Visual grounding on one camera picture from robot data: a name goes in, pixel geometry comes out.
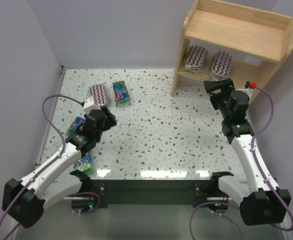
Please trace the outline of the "purple zigzag sponge pack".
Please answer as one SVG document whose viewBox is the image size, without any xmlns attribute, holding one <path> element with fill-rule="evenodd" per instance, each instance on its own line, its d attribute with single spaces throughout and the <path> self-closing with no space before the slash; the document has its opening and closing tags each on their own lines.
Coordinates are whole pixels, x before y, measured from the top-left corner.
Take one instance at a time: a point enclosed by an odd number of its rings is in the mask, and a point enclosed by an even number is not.
<svg viewBox="0 0 293 240">
<path fill-rule="evenodd" d="M 218 82 L 227 80 L 231 76 L 233 57 L 226 51 L 217 51 L 211 61 L 211 78 Z"/>
<path fill-rule="evenodd" d="M 194 45 L 184 59 L 184 67 L 192 73 L 202 73 L 205 68 L 205 62 L 208 56 L 208 50 L 200 45 Z"/>
<path fill-rule="evenodd" d="M 106 106 L 109 102 L 107 90 L 103 84 L 95 84 L 89 88 L 90 94 L 99 106 Z"/>
</svg>

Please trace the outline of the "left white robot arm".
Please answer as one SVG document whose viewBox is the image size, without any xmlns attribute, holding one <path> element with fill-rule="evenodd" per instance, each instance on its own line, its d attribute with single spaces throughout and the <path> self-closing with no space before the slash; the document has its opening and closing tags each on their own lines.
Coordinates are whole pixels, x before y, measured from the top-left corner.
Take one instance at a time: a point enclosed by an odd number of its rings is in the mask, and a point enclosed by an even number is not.
<svg viewBox="0 0 293 240">
<path fill-rule="evenodd" d="M 84 123 L 65 140 L 49 160 L 20 180 L 11 178 L 4 186 L 2 210 L 24 228 L 32 227 L 43 215 L 47 188 L 70 165 L 100 142 L 102 133 L 116 126 L 116 117 L 106 106 L 85 114 Z"/>
</svg>

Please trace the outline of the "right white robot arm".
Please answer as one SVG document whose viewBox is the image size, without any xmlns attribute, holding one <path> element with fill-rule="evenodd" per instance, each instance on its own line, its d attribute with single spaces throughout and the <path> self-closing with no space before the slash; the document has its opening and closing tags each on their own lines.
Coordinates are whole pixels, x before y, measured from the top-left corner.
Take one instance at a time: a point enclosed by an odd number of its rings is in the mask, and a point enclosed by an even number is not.
<svg viewBox="0 0 293 240">
<path fill-rule="evenodd" d="M 231 172 L 214 172 L 210 186 L 225 193 L 238 205 L 247 226 L 276 225 L 289 213 L 291 195 L 270 174 L 256 143 L 257 134 L 247 120 L 249 101 L 256 84 L 246 82 L 237 89 L 231 79 L 204 81 L 204 88 L 215 110 L 222 115 L 222 133 L 237 154 L 248 187 Z"/>
</svg>

